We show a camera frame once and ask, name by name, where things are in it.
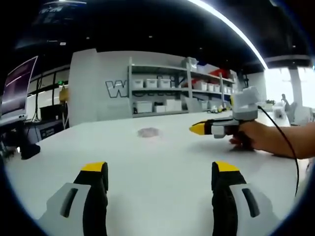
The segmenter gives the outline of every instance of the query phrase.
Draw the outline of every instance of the yellow object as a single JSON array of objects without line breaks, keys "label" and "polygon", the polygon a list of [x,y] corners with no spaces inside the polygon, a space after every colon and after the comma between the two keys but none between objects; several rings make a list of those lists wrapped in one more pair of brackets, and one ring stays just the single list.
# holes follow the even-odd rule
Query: yellow object
[{"label": "yellow object", "polygon": [[61,91],[59,92],[59,101],[61,102],[67,102],[69,100],[69,92],[68,92],[68,88],[65,88],[63,86],[63,88],[61,89]]},{"label": "yellow object", "polygon": [[218,165],[220,172],[221,171],[240,171],[240,169],[238,169],[236,166],[230,165],[223,161],[216,161],[215,163]]},{"label": "yellow object", "polygon": [[189,128],[192,133],[205,135],[205,123],[198,123]]},{"label": "yellow object", "polygon": [[86,164],[81,170],[100,172],[104,163],[105,162],[95,162],[95,163]]}]

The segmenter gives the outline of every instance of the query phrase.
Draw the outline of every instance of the computer monitor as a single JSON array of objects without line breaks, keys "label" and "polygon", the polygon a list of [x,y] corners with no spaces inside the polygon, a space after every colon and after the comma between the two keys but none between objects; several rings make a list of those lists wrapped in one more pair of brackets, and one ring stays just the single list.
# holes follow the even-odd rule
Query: computer monitor
[{"label": "computer monitor", "polygon": [[26,114],[28,89],[37,58],[27,60],[8,74],[2,96],[1,120]]}]

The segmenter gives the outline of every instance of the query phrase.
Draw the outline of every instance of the black device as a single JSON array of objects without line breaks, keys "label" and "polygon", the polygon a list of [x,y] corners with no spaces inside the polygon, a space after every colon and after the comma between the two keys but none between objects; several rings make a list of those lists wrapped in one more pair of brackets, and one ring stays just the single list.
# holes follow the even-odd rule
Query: black device
[{"label": "black device", "polygon": [[52,105],[40,108],[40,117],[42,121],[52,121],[63,118],[62,105]]}]

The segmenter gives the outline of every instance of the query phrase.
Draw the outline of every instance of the white table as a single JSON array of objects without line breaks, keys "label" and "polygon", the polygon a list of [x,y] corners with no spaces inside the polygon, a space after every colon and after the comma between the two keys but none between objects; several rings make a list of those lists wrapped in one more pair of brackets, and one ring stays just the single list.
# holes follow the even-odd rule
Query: white table
[{"label": "white table", "polygon": [[[236,152],[229,137],[198,136],[189,127],[201,120],[230,115],[184,114],[85,123],[39,143],[41,153],[29,160],[13,158],[7,173],[27,212],[40,218],[46,201],[66,182],[73,182],[86,163],[109,166],[107,230],[114,236],[212,235],[211,166],[237,166],[248,183],[272,201],[284,218],[295,192],[294,160],[263,151]],[[265,114],[258,120],[271,125]],[[289,126],[287,119],[276,120]],[[141,128],[162,135],[140,138]]]}]

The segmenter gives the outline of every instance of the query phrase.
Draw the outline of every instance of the monitor screen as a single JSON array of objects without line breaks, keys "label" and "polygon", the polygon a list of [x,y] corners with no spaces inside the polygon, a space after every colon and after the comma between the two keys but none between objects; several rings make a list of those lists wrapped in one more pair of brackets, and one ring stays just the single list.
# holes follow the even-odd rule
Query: monitor screen
[{"label": "monitor screen", "polygon": [[2,96],[2,115],[17,110],[25,110],[29,83],[36,61],[37,57],[34,57],[8,74]]}]

